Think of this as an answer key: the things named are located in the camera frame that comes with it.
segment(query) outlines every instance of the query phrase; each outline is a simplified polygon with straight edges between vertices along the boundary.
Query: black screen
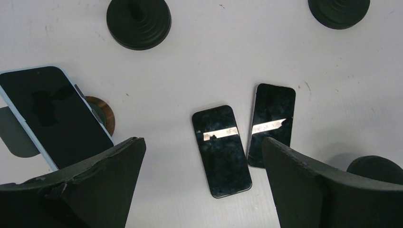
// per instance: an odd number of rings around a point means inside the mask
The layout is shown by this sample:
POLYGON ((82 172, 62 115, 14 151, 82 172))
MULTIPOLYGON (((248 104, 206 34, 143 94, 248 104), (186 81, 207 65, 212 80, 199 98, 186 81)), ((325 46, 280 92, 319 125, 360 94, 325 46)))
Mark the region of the black screen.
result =
POLYGON ((231 107, 225 105, 195 113, 192 122, 213 197, 251 188, 248 162, 231 107))
POLYGON ((248 152, 250 166, 264 168, 262 142, 272 137, 290 146, 295 91, 292 88, 260 84, 256 91, 248 152))
POLYGON ((0 85, 59 169, 113 146, 59 68, 4 73, 0 85))

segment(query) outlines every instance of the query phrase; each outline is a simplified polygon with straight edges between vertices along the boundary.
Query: phone side button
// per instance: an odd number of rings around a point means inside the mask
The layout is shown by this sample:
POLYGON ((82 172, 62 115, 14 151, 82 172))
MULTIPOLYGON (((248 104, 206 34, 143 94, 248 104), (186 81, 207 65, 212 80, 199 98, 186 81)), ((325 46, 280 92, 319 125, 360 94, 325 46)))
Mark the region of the phone side button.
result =
POLYGON ((84 94, 81 92, 81 90, 78 88, 77 84, 74 84, 74 88, 76 88, 78 94, 80 94, 80 96, 85 99, 86 97, 84 96, 84 94))

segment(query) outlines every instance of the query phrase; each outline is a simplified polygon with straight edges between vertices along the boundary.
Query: wooden disc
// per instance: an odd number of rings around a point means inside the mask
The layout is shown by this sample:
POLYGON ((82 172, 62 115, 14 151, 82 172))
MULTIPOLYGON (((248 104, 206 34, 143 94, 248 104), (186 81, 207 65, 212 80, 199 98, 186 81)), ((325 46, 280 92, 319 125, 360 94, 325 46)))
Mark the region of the wooden disc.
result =
POLYGON ((112 108, 105 101, 97 97, 86 96, 86 100, 88 103, 95 104, 102 110, 106 118, 105 128, 108 131, 108 133, 112 136, 115 131, 115 115, 112 111, 112 108))

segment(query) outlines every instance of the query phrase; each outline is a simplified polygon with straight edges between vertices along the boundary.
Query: large smartphone with light blue frame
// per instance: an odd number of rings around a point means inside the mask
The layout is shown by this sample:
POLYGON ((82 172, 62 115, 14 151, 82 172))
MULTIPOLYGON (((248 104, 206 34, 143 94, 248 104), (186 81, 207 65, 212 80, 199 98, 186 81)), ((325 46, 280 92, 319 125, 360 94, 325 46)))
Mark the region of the large smartphone with light blue frame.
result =
POLYGON ((1 73, 0 95, 53 171, 114 146, 78 87, 56 66, 1 73))

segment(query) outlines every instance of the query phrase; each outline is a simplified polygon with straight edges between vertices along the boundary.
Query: black cylindrical object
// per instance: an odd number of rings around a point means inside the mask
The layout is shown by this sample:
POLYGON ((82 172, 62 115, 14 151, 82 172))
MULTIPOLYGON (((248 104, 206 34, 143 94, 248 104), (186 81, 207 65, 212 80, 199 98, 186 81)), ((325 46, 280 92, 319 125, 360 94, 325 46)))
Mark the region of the black cylindrical object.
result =
POLYGON ((168 35, 171 13, 164 0, 112 0, 106 22, 119 44, 133 50, 147 50, 168 35))
POLYGON ((370 0, 308 0, 314 17, 331 29, 347 29, 366 15, 370 0))

